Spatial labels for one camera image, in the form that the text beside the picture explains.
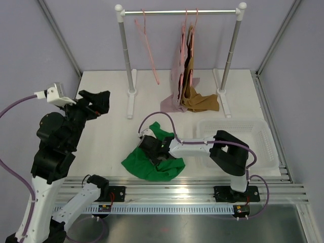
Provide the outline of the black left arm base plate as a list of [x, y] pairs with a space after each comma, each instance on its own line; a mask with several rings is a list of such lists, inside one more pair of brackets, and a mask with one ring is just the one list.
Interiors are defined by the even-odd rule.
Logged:
[[108, 186], [101, 190], [98, 202], [124, 202], [126, 195], [125, 186]]

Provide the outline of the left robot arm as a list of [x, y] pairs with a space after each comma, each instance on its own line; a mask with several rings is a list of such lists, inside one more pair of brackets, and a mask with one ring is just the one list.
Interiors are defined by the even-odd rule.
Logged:
[[39, 150], [34, 156], [30, 183], [1, 163], [30, 192], [20, 227], [6, 238], [6, 242], [64, 242], [68, 230], [86, 207], [109, 197], [109, 181], [92, 175], [76, 196], [61, 210], [54, 212], [58, 192], [75, 159], [74, 152], [86, 122], [109, 111], [109, 91], [93, 94], [82, 90], [79, 95], [80, 99], [72, 100], [63, 96], [57, 88], [49, 88], [14, 102], [1, 112], [4, 115], [16, 105], [38, 98], [46, 99], [65, 113], [51, 112], [41, 119], [36, 133], [40, 139]]

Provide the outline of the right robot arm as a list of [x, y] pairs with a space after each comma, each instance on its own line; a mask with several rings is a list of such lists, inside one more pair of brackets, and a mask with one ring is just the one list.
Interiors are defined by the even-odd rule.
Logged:
[[230, 177], [230, 185], [215, 193], [216, 201], [228, 203], [248, 200], [246, 164], [250, 148], [247, 144], [219, 130], [216, 135], [202, 139], [180, 139], [168, 136], [163, 139], [144, 132], [138, 147], [153, 165], [184, 157], [209, 157]]

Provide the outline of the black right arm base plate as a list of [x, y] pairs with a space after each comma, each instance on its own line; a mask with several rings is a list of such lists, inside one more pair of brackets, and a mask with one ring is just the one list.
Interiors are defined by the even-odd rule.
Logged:
[[234, 191], [230, 186], [214, 186], [214, 198], [217, 203], [260, 202], [258, 187], [250, 185], [245, 192]]

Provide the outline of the green tank top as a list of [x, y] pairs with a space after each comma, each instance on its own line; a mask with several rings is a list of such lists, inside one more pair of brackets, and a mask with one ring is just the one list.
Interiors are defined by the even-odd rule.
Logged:
[[172, 158], [153, 164], [147, 153], [138, 145], [121, 165], [133, 176], [146, 181], [171, 181], [185, 169], [182, 158]]

